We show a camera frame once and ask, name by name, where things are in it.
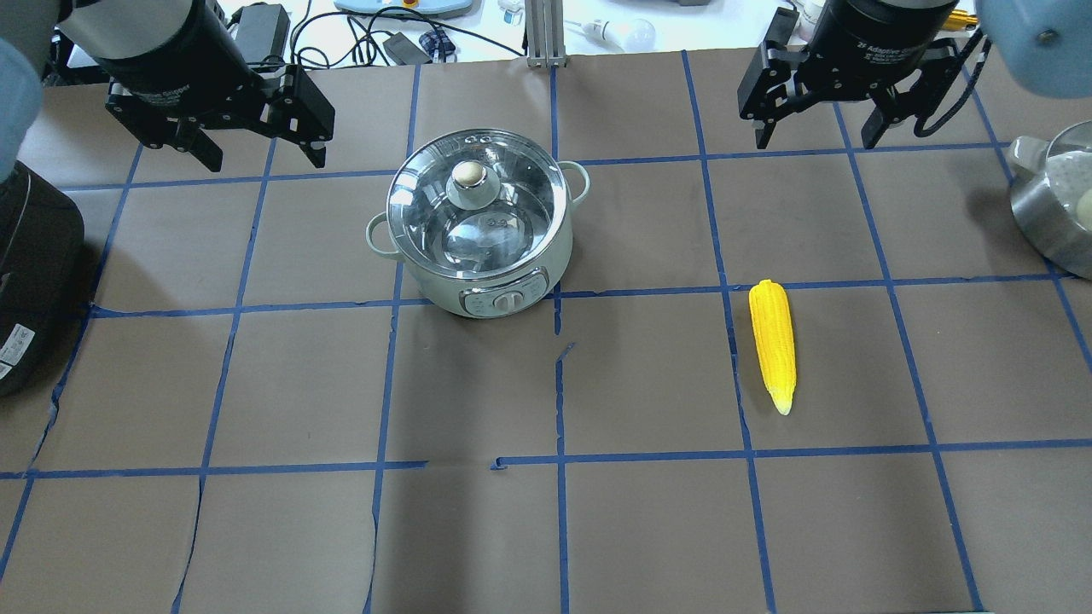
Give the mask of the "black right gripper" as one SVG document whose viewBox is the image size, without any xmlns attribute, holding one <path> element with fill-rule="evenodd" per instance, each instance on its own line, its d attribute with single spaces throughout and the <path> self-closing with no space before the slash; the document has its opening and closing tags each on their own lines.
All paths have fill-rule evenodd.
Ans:
<svg viewBox="0 0 1092 614">
<path fill-rule="evenodd" d="M 860 129 L 866 150 L 911 117 L 914 135 L 925 137 L 924 107 L 939 107 L 982 43 L 980 29 L 964 45 L 941 38 L 952 10 L 956 1 L 827 1 L 808 42 L 791 48 L 802 11 L 778 8 L 738 86 L 756 147 L 768 147 L 779 121 L 819 102 L 873 101 Z"/>
</svg>

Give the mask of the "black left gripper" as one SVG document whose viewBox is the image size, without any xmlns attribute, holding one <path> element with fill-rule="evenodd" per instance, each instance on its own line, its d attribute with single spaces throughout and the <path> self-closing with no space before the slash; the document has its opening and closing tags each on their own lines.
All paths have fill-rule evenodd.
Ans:
<svg viewBox="0 0 1092 614">
<path fill-rule="evenodd" d="M 221 172 L 206 130 L 244 129 L 327 163 L 335 109 L 302 67 L 262 78 L 206 1 L 66 1 L 58 27 L 112 79 L 106 109 L 144 147 L 174 147 Z"/>
</svg>

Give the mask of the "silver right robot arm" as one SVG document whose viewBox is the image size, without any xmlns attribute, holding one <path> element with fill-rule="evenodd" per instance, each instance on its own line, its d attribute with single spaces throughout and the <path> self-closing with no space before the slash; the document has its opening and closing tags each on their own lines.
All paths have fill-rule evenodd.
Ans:
<svg viewBox="0 0 1092 614">
<path fill-rule="evenodd" d="M 953 11 L 956 1 L 827 1 L 809 42 L 792 50 L 799 11 L 776 10 L 737 90 L 757 147 L 820 102 L 873 101 L 860 131 L 868 150 L 905 121 L 914 135 L 935 135 L 966 105 L 994 49 L 1035 95 L 1089 96 L 1088 1 L 980 1 L 963 46 L 941 36 Z"/>
</svg>

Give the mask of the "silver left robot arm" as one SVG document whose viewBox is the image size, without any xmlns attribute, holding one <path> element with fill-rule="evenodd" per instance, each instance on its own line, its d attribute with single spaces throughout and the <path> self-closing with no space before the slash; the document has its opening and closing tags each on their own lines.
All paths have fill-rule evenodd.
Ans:
<svg viewBox="0 0 1092 614">
<path fill-rule="evenodd" d="M 221 172 L 207 132 L 248 130 L 325 165 L 335 110 L 301 66 L 270 76 L 247 62 L 207 1 L 4 1 L 3 175 L 43 104 L 55 31 L 109 76 L 105 106 L 144 147 L 170 147 Z"/>
</svg>

